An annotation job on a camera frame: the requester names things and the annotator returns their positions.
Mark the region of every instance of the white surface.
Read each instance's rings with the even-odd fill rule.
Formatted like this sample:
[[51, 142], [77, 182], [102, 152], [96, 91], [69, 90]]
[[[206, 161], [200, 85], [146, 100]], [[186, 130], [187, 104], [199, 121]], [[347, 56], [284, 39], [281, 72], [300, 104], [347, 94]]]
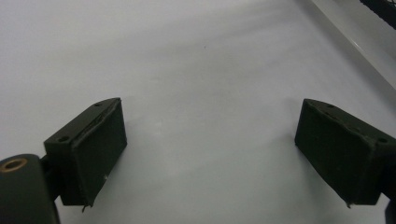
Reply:
[[[394, 59], [378, 45], [370, 35], [363, 32], [357, 22], [354, 22], [348, 15], [348, 10], [339, 7], [333, 0], [312, 0], [318, 8], [327, 16], [327, 18], [338, 28], [338, 30], [349, 40], [349, 42], [367, 59], [368, 62], [378, 71], [379, 74], [396, 89], [396, 62]], [[355, 0], [355, 5], [364, 7], [361, 2]], [[376, 15], [371, 12], [370, 18], [372, 21], [379, 21], [379, 24], [385, 24], [379, 18], [374, 18]], [[392, 49], [394, 43], [387, 43], [387, 48]]]
[[3, 1], [0, 158], [122, 98], [129, 145], [77, 223], [384, 223], [294, 146], [304, 98], [396, 136], [393, 88], [307, 0]]

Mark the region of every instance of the black mount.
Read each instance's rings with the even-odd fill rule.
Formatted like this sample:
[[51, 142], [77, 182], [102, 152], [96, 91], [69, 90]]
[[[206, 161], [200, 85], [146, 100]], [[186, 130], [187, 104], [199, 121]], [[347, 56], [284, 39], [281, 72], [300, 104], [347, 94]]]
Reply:
[[305, 99], [295, 144], [348, 206], [374, 205], [387, 195], [387, 224], [396, 223], [396, 139], [334, 105]]
[[0, 223], [60, 223], [54, 200], [93, 206], [127, 145], [120, 98], [98, 102], [44, 142], [41, 160], [0, 161]]

